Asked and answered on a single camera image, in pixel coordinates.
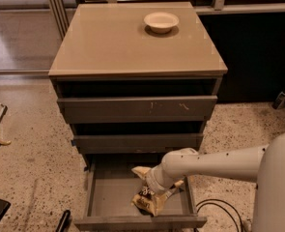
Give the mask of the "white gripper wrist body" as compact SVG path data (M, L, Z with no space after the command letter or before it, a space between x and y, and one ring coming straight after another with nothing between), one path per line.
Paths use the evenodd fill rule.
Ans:
M164 194L174 185L174 179L167 175L161 165L157 165L147 172L146 183L154 193Z

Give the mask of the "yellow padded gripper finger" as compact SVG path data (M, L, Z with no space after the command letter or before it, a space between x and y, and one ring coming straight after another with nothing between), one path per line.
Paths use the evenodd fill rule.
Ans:
M137 175L141 180L145 180L147 173L151 170L151 167L146 166L135 166L131 171Z
M166 191L166 192L162 195L163 199L165 199L165 200L168 199L171 195L173 195L173 194L178 190L178 188L179 188L183 183L184 183L183 180L180 180L180 181L174 183L173 186L172 186L168 191Z

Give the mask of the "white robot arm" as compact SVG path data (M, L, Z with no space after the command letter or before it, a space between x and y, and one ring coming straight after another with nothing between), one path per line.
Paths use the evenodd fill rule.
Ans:
M131 204L155 217L187 176L252 182L256 185L252 232L285 232L285 133L268 145L229 152L171 151L157 166L136 166L132 172L143 184Z

